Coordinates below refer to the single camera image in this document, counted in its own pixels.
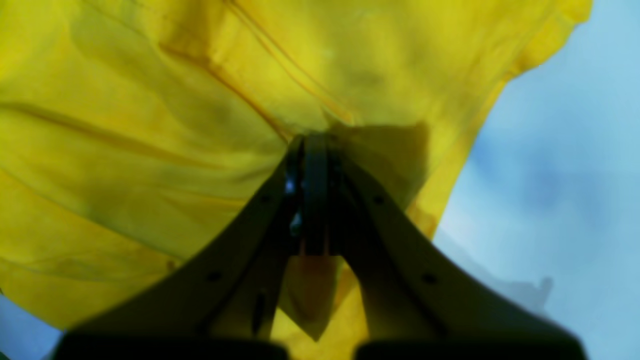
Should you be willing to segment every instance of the yellow fabric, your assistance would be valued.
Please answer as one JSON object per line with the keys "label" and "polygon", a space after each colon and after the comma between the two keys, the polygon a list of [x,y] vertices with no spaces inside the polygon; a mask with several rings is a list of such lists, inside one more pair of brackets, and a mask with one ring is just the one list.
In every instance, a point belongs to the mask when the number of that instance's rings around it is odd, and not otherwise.
{"label": "yellow fabric", "polygon": [[[299,133],[329,131],[432,236],[503,86],[591,0],[0,0],[0,288],[67,328],[227,225]],[[366,339],[357,283],[316,343]],[[289,314],[302,326],[303,318]]]}

